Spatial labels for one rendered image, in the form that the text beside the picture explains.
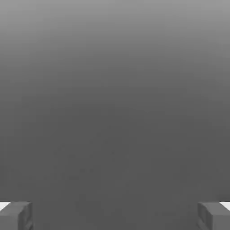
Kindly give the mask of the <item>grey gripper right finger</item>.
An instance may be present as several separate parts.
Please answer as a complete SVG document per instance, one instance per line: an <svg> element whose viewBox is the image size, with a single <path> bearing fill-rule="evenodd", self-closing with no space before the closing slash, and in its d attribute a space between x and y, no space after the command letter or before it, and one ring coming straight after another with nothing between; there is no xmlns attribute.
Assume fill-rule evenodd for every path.
<svg viewBox="0 0 230 230"><path fill-rule="evenodd" d="M230 230L230 201L199 202L197 214L199 230Z"/></svg>

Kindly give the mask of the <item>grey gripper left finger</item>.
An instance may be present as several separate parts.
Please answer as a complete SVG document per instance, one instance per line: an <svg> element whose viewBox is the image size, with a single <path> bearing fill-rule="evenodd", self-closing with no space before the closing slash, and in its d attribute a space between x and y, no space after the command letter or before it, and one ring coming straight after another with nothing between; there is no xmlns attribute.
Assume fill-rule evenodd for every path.
<svg viewBox="0 0 230 230"><path fill-rule="evenodd" d="M0 202L0 230L34 230L32 202Z"/></svg>

